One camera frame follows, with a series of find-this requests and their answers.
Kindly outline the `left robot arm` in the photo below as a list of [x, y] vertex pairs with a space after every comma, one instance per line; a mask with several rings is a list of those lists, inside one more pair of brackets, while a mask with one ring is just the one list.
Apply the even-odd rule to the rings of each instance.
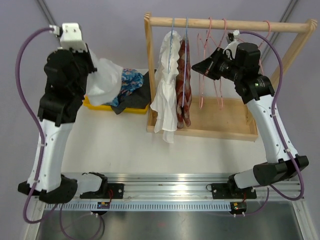
[[39, 147], [28, 180], [18, 185], [25, 195], [47, 204], [65, 204], [79, 196], [102, 199], [108, 195], [108, 178], [98, 172], [68, 178], [61, 173], [69, 134], [85, 99], [88, 75], [97, 71], [88, 49], [58, 49], [47, 57], [44, 95], [35, 118], [40, 127]]

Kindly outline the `grey polka dot skirt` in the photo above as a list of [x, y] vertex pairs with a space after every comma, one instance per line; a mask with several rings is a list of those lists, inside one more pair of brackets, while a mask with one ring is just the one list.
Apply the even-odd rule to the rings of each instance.
[[125, 97], [124, 100], [121, 100], [118, 106], [111, 106], [112, 111], [116, 115], [124, 112], [124, 109], [126, 108], [144, 109], [150, 103], [151, 90], [149, 72], [142, 75], [144, 80], [142, 87], [135, 90], [131, 95]]

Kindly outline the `blue floral skirt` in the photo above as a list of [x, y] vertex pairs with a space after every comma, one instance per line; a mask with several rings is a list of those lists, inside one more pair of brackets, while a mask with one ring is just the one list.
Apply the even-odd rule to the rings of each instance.
[[105, 103], [105, 105], [118, 107], [120, 101], [142, 87], [143, 83], [144, 77], [139, 71], [136, 69], [124, 68], [121, 74], [121, 88], [119, 94], [111, 102]]

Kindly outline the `red plaid skirt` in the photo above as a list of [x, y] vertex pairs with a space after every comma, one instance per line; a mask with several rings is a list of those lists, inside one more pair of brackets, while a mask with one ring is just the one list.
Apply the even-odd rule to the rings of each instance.
[[176, 77], [176, 114], [177, 128], [191, 126], [190, 108], [192, 103], [192, 88], [191, 88], [191, 60], [190, 60], [190, 45], [189, 38], [184, 36], [180, 41], [180, 49], [178, 51], [179, 59], [178, 75]]

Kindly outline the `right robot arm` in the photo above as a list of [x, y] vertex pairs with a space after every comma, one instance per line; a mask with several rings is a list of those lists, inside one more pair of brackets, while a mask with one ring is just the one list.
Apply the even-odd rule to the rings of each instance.
[[[276, 108], [277, 94], [270, 79], [259, 73], [260, 56], [256, 44], [242, 42], [235, 48], [216, 48], [191, 68], [211, 80], [224, 78], [234, 83], [235, 91], [256, 122], [264, 145], [266, 162], [231, 175], [227, 182], [228, 195], [239, 198], [245, 190], [269, 186], [283, 198], [297, 201], [304, 195], [301, 171], [309, 165], [309, 160], [298, 154], [286, 134]], [[286, 196], [274, 186], [295, 176], [300, 183], [300, 193], [296, 197]]]

